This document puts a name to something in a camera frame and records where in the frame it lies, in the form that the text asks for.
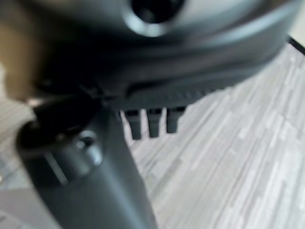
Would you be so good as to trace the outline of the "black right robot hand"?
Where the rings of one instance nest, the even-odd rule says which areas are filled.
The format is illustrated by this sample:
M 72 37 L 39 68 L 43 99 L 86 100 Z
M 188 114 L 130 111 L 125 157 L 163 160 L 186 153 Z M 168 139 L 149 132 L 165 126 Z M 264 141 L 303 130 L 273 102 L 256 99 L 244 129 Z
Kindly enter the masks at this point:
M 155 229 L 124 138 L 177 132 L 187 106 L 261 71 L 299 0 L 20 0 L 45 53 L 18 154 L 62 229 Z

